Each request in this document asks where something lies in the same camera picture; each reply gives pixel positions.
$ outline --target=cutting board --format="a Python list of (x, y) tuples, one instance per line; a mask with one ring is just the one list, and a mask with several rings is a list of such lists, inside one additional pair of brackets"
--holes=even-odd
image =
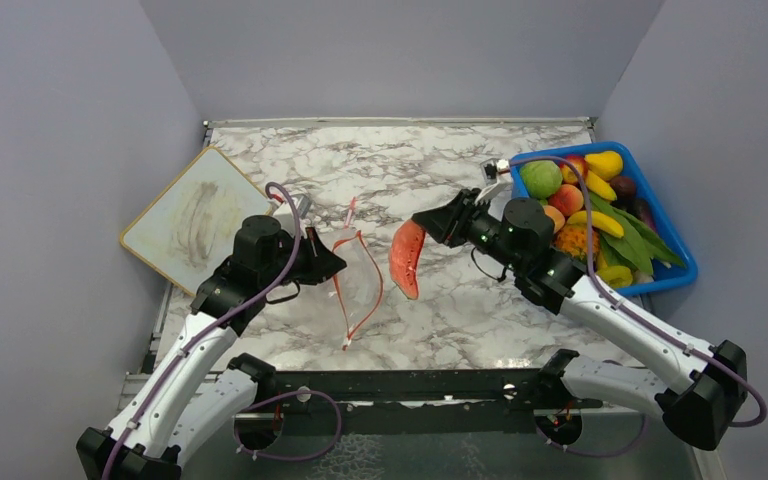
[(193, 295), (231, 254), (243, 220), (271, 209), (266, 194), (245, 173), (208, 147), (122, 232), (119, 242)]

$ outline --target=blue plastic bin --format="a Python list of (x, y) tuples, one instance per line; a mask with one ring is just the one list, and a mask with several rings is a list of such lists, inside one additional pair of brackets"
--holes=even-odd
[[(655, 192), (652, 191), (652, 187), (649, 186), (646, 177), (643, 176), (643, 172), (640, 171), (640, 167), (637, 166), (637, 162), (634, 161), (634, 157), (631, 156), (631, 152), (625, 148), (625, 145), (617, 142), (598, 142), (586, 145), (576, 145), (574, 147), (553, 148), (551, 150), (542, 150), (539, 152), (521, 153), (512, 158), (511, 161), (537, 157), (540, 155), (553, 155), (557, 157), (564, 157), (566, 155), (587, 155), (588, 153), (599, 153), (606, 150), (613, 150), (622, 156), (622, 175), (631, 177), (635, 183), (637, 183), (637, 196), (646, 199), (652, 207), (652, 215), (655, 217), (655, 228), (658, 229), (658, 234), (687, 265), (687, 268), (679, 268), (677, 265), (667, 268), (661, 262), (655, 261), (653, 262), (655, 270), (654, 282), (632, 285), (630, 287), (620, 288), (617, 291), (623, 296), (630, 297), (690, 285), (696, 280), (696, 276), (699, 274), (696, 267), (696, 261), (693, 260), (693, 255), (690, 254), (690, 250), (687, 249), (687, 246), (684, 244), (681, 236), (679, 236), (673, 223), (670, 221), (670, 218), (667, 216), (666, 212), (664, 212), (664, 207), (661, 206), (661, 202), (658, 201)], [(511, 176), (514, 181), (513, 198), (527, 197), (528, 191), (525, 189), (525, 184), (522, 182), (522, 177), (519, 174), (519, 167), (515, 167), (511, 170)]]

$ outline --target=purple eggplant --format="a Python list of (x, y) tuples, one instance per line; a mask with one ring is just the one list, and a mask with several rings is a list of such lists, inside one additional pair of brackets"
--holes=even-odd
[(658, 229), (655, 228), (655, 217), (652, 215), (652, 207), (649, 206), (649, 202), (646, 199), (637, 197), (632, 200), (631, 205), (628, 207), (628, 212), (645, 223), (653, 232), (658, 233)]

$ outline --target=gray wall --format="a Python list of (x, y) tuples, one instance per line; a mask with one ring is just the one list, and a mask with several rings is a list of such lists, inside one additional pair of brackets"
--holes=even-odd
[(0, 1), (0, 478), (79, 478), (162, 292), (118, 233), (200, 128), (136, 0)]
[[(597, 126), (631, 148), (699, 261), (659, 313), (742, 345), (768, 400), (768, 2), (667, 0)], [(768, 421), (721, 452), (729, 479), (768, 478)]]
[(199, 113), (598, 115), (662, 0), (141, 0)]

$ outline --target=white marble surface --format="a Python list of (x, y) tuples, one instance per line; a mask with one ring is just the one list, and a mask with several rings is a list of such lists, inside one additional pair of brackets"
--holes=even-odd
[[(384, 298), (341, 349), (345, 320), (326, 292), (267, 306), (216, 364), (242, 352), (279, 369), (433, 369), (540, 366), (558, 348), (631, 363), (610, 342), (524, 300), (512, 280), (496, 284), (472, 264), (467, 247), (428, 239), (418, 268), (420, 298), (409, 301), (389, 279), (387, 254), (396, 228), (418, 210), (451, 200), (463, 187), (483, 187), (478, 164), (493, 157), (589, 143), (581, 126), (403, 126), (222, 128), (211, 144), (251, 179), (308, 193), (320, 231), (340, 228), (352, 197), (355, 226), (384, 274)], [(503, 193), (500, 204), (509, 198)], [(499, 270), (479, 256), (482, 267)], [(181, 329), (190, 298), (175, 289), (158, 361)]]

